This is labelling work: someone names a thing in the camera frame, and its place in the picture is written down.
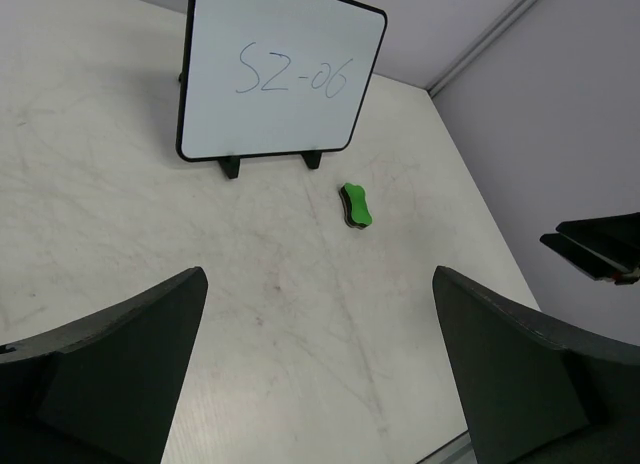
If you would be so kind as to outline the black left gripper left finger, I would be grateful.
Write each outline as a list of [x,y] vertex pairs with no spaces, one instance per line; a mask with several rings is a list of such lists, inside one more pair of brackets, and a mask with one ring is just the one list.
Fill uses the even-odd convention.
[[189,268],[2,345],[2,462],[160,462],[207,290],[204,270]]

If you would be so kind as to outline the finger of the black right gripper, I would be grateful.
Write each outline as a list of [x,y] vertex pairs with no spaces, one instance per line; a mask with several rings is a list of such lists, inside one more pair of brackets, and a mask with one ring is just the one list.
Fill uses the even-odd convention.
[[615,267],[560,234],[544,234],[540,242],[594,281],[613,281],[618,273]]
[[556,231],[626,273],[639,267],[639,213],[561,222]]

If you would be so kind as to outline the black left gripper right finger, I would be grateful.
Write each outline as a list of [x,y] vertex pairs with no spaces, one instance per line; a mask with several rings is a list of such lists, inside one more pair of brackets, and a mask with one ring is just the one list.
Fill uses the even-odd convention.
[[439,325],[480,463],[636,463],[639,349],[511,301],[448,267]]

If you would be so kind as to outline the green whiteboard eraser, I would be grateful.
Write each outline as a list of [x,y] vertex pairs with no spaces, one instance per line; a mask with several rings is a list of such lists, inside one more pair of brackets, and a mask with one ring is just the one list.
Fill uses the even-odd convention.
[[339,195],[344,208],[344,220],[349,227],[365,229],[372,225],[373,218],[362,186],[345,183],[340,188]]

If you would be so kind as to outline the black framed whiteboard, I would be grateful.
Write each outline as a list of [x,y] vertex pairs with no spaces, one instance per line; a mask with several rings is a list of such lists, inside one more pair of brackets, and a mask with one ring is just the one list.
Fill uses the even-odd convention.
[[231,179],[247,158],[316,169],[353,138],[387,24],[355,0],[188,0],[178,156]]

